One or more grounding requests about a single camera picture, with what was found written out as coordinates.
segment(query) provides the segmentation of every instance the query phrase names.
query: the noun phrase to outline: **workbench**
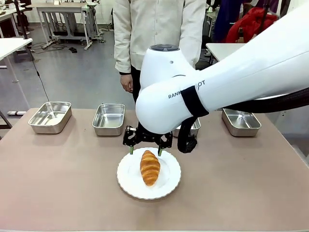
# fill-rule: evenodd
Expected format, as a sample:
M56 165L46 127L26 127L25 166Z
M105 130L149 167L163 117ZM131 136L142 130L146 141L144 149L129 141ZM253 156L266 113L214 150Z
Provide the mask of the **workbench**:
M73 109L57 135L35 134L30 109L0 141L0 229L25 231L283 231L309 228L309 169L264 116L255 138L229 134L221 112L200 118L198 145L171 152L182 176L167 197L119 187L122 136L97 137L96 110ZM136 126L134 111L125 125ZM141 143L136 146L155 146Z
M92 45L92 40L99 39L103 41L102 35L98 32L98 25L94 15L94 8L96 3L82 3L82 2L62 2L59 5L53 3L34 3L27 7L36 8L39 16L40 24L43 29L43 34L46 40L46 46L49 46L55 40L86 40L87 46L84 50L87 50ZM42 19L40 16L42 13L46 30L49 39L45 34ZM63 16L66 27L66 35L55 35L55 31L59 30L59 23L56 13ZM84 33L77 32L77 23L74 13L80 13L82 15L82 22L84 26Z
M211 55L217 59L217 61L221 61L244 45L245 43L207 43L206 47L211 52Z
M3 38L0 39L0 60L4 59L5 65L12 74L12 82L15 83L23 97L23 101L26 104L26 109L29 109L29 103L25 97L25 94L19 84L19 81L16 77L16 74L14 72L14 68L10 62L10 59L8 56L12 54L13 52L17 51L18 49L26 46L27 44L31 43L32 39L24 39L24 38Z
M15 19L14 19L14 13L16 13L16 9L10 9L10 10L0 10L0 12L5 12L5 14L0 15L0 22L7 20L7 19L11 19L13 28L14 28L14 32L15 32L15 36L18 37L18 30L16 27L16 23L15 23ZM0 27L0 36L1 38L4 38L1 27Z

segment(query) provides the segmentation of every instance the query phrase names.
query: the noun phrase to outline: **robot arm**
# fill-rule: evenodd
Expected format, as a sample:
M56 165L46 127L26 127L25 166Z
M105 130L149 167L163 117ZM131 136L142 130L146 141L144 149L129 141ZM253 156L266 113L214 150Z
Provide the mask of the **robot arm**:
M246 105L246 101L308 88L308 11L309 3L302 5L235 53L202 71L191 68L179 49L148 49L136 102L140 124L161 136L218 108L237 108ZM297 31L293 42L288 28ZM293 95L294 105L289 104L286 109L303 106L304 102L295 102L299 96Z

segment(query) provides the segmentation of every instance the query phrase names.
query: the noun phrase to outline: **black pants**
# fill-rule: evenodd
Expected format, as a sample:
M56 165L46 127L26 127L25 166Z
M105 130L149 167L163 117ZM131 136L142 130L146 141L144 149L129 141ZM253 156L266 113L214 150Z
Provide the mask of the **black pants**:
M133 79L133 99L136 102L140 92L140 70L137 70L131 65L131 75Z

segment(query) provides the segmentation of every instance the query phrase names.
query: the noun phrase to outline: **metal container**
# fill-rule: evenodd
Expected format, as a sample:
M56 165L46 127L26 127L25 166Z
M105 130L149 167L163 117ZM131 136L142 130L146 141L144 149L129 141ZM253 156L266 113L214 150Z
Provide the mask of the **metal container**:
M255 136L261 123L252 113L223 109L222 119L231 135L236 137Z
M49 101L41 106L28 124L37 134L59 134L71 115L71 103Z
M121 135L126 107L122 104L101 104L93 119L92 126L98 136Z
M191 127L191 130L190 130L191 134L193 134L196 137L200 127L201 127L201 123L199 122L199 119L197 119ZM180 126L177 127L175 130L173 130L174 137L176 138L178 137L179 130L180 130Z

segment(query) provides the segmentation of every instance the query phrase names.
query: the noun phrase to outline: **white jacket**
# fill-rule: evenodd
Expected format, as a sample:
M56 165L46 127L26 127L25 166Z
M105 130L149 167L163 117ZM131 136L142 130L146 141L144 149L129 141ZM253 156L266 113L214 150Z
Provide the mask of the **white jacket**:
M141 70L146 50L155 44L178 45L194 66L199 59L206 0L115 0L116 69Z

